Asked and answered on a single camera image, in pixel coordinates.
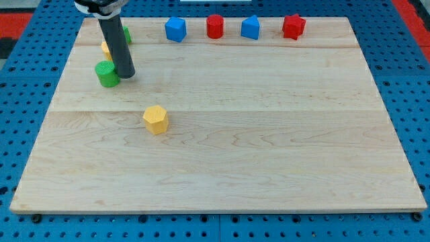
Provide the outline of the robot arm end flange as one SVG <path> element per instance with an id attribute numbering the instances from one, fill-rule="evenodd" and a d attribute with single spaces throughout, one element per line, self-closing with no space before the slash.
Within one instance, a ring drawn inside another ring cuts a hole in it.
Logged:
<path id="1" fill-rule="evenodd" d="M 86 15 L 97 19 L 110 19 L 120 14 L 129 0 L 74 0 L 75 7 Z"/>

